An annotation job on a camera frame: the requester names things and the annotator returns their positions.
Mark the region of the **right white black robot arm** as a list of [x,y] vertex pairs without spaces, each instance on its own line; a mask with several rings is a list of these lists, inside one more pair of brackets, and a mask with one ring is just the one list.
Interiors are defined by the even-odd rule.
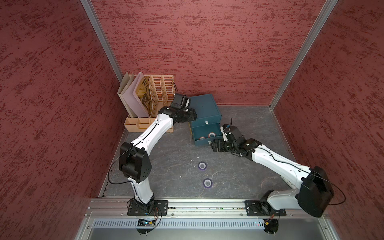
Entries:
[[323,215],[335,193],[322,168],[293,162],[255,139],[246,139],[235,126],[224,124],[221,132],[223,138],[210,143],[214,152],[231,153],[263,165],[290,186],[287,191],[267,191],[253,206],[248,207],[252,214],[276,216],[286,209],[299,209],[315,218]]

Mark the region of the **beige plastic file organizer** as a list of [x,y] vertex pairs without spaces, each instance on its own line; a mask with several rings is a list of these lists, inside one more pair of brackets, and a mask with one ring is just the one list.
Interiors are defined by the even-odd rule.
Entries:
[[148,118],[131,118],[129,116],[126,118],[124,126],[130,133],[144,132],[155,121],[159,110],[171,104],[176,93],[176,88],[174,87],[175,78],[173,75],[145,76],[150,77],[152,110]]

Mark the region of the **lilac folder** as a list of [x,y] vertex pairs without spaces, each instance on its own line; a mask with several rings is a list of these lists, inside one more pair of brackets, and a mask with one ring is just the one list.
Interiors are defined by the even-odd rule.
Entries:
[[128,90],[123,94],[123,98],[127,101],[129,107],[137,115],[138,118],[148,118],[146,112],[142,109],[140,101],[135,93],[136,88],[138,87],[139,81],[145,75],[140,72],[135,76],[134,81],[129,86]]

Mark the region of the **yellow illustrated book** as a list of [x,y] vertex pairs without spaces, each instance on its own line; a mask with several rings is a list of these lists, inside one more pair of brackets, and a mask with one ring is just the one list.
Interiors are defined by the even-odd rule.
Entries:
[[135,93],[140,101],[142,109],[146,112],[146,116],[149,117],[152,110],[152,100],[150,92],[150,77],[144,76],[138,84]]

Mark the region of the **teal three-drawer cabinet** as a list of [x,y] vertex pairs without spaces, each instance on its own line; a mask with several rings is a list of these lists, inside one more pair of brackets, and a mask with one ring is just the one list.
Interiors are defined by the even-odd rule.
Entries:
[[[197,119],[189,122],[195,146],[209,145],[214,139],[222,139],[221,119],[222,114],[212,94],[190,97],[190,108],[195,109]],[[215,133],[216,137],[209,138],[209,133]]]

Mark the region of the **purple tape roll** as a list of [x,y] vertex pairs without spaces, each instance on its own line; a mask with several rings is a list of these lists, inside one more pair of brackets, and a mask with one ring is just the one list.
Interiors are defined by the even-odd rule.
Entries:
[[204,171],[204,170],[207,168],[207,164],[204,163],[204,162],[200,162],[199,165],[198,165],[198,168],[199,168],[201,171]]
[[212,187],[213,182],[211,179],[204,179],[203,184],[205,188],[209,189]]

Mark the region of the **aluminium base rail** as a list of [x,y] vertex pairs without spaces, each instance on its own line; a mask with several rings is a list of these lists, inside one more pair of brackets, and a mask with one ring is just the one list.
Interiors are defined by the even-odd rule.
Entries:
[[[268,219],[265,216],[248,216],[247,201],[244,199],[197,199],[197,198],[168,198],[155,200],[155,210],[162,212],[167,218],[221,218],[239,219],[255,217]],[[312,219],[313,217],[299,209],[285,207],[287,215],[274,217],[288,219]],[[86,217],[126,217],[139,214],[134,201],[129,198],[97,198],[92,199],[86,210]]]

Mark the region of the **beige cardboard folder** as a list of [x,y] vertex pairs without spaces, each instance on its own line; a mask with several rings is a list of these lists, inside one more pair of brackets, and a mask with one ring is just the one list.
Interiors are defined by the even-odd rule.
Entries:
[[129,117],[131,117],[131,118],[136,118],[137,115],[129,107],[127,101],[123,98],[123,94],[128,90],[129,86],[134,81],[134,79],[135,79],[134,74],[129,74],[128,72],[126,72],[125,75],[123,76],[120,87],[118,89],[118,96],[119,96],[120,100],[122,101],[125,109],[127,110]]

